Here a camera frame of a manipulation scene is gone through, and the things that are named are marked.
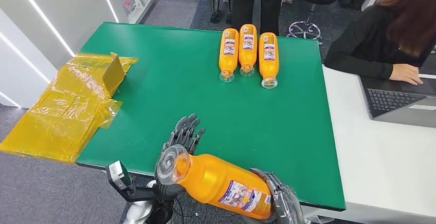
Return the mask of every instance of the stool base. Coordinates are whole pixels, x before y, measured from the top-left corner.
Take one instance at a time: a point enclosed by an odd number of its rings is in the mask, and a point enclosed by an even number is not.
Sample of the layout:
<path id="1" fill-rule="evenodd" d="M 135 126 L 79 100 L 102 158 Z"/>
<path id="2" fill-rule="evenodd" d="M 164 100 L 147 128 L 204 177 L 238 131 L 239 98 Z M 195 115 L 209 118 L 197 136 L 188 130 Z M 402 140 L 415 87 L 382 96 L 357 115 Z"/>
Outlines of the stool base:
<path id="1" fill-rule="evenodd" d="M 318 40 L 318 44 L 322 44 L 321 31 L 318 26 L 307 21 L 294 22 L 289 26 L 289 34 L 287 37 L 304 38 Z"/>

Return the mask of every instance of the transparent bottle top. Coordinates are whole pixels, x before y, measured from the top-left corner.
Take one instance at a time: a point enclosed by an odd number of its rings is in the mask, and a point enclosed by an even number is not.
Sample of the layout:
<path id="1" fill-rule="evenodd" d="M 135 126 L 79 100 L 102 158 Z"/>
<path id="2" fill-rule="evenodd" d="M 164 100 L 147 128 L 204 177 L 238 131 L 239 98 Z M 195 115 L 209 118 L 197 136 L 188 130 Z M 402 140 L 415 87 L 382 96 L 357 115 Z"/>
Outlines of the transparent bottle top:
<path id="1" fill-rule="evenodd" d="M 277 79 L 274 77 L 265 77 L 262 80 L 262 86 L 267 89 L 272 89 L 278 84 Z"/>
<path id="2" fill-rule="evenodd" d="M 231 71 L 222 71 L 220 73 L 220 80 L 223 81 L 224 83 L 230 83 L 231 81 L 233 81 L 234 79 L 234 75 L 233 72 Z"/>
<path id="3" fill-rule="evenodd" d="M 191 166 L 191 159 L 186 149 L 180 144 L 166 149 L 157 163 L 157 178 L 164 185 L 177 184 L 182 180 Z"/>
<path id="4" fill-rule="evenodd" d="M 244 77 L 249 77 L 249 76 L 253 75 L 254 72 L 255 72 L 255 69 L 251 65 L 243 65 L 239 69 L 239 73 Z"/>

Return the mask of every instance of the black sweater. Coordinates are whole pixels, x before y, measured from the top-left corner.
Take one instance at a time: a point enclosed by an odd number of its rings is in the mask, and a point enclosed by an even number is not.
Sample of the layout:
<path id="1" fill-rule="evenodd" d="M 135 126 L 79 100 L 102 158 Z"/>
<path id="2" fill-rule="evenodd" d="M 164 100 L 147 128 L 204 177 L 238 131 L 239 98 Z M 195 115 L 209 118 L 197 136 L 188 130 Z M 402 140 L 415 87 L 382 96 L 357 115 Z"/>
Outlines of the black sweater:
<path id="1" fill-rule="evenodd" d="M 419 57 L 410 56 L 386 37 L 393 14 L 385 7 L 372 6 L 351 22 L 332 43 L 325 57 L 326 67 L 362 76 L 388 79 L 393 64 L 421 67 L 435 42 Z"/>

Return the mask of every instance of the person's hand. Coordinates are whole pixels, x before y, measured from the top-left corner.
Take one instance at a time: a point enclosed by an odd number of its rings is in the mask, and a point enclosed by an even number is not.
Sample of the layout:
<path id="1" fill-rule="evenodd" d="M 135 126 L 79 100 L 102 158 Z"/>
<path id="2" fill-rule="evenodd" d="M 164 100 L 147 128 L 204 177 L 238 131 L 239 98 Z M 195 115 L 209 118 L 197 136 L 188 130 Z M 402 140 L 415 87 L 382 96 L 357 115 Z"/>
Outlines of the person's hand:
<path id="1" fill-rule="evenodd" d="M 405 81 L 413 85 L 419 85 L 423 83 L 418 76 L 419 73 L 420 72 L 417 67 L 408 64 L 394 64 L 392 68 L 392 74 L 389 79 Z"/>
<path id="2" fill-rule="evenodd" d="M 280 181 L 274 173 L 267 173 L 259 169 L 250 169 L 251 172 L 261 177 L 268 185 L 271 192 L 271 204 L 274 208 L 276 219 L 274 224 L 305 224 L 303 211 L 300 207 L 297 194 L 294 189 Z M 246 216 L 242 217 L 246 224 L 261 224 Z"/>

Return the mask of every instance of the bottle label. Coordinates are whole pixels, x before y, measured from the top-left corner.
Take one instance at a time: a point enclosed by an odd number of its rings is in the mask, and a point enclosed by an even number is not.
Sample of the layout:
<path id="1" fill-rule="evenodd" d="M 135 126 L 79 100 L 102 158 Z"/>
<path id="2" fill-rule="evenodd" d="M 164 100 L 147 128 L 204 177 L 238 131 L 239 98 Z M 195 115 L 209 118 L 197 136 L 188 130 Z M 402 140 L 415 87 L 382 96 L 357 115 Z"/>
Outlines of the bottle label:
<path id="1" fill-rule="evenodd" d="M 262 214 L 269 210 L 270 199 L 271 196 L 268 194 L 231 180 L 219 202 L 247 212 Z"/>
<path id="2" fill-rule="evenodd" d="M 274 45 L 274 37 L 270 35 L 263 36 L 263 59 L 273 61 L 276 59 L 276 47 Z"/>
<path id="3" fill-rule="evenodd" d="M 226 33 L 224 35 L 223 54 L 234 55 L 235 38 L 236 38 L 236 35 L 235 35 L 234 31 L 226 31 Z"/>
<path id="4" fill-rule="evenodd" d="M 252 26 L 244 26 L 242 32 L 242 49 L 251 49 L 253 50 L 253 43 L 255 39 L 255 35 L 253 32 Z"/>

